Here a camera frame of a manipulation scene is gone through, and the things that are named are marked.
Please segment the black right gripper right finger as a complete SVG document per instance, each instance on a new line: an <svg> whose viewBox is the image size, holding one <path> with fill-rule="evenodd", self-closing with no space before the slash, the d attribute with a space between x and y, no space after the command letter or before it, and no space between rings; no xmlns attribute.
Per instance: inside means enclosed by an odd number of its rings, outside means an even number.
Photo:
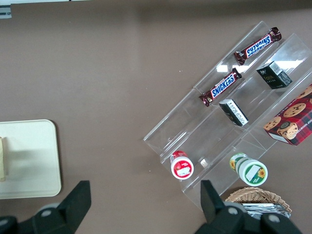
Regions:
<svg viewBox="0 0 312 234"><path fill-rule="evenodd" d="M266 213L255 219L242 209L225 205L210 180L200 184L200 202L206 223L197 234L300 234L298 227L281 214Z"/></svg>

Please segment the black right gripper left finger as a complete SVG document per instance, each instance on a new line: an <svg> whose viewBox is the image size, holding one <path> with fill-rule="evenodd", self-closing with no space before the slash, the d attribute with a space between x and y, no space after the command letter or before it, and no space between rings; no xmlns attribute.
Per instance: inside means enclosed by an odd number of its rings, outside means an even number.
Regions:
<svg viewBox="0 0 312 234"><path fill-rule="evenodd" d="M80 181L55 208L45 208L23 222L14 216L0 218L2 234L74 234L92 204L90 181Z"/></svg>

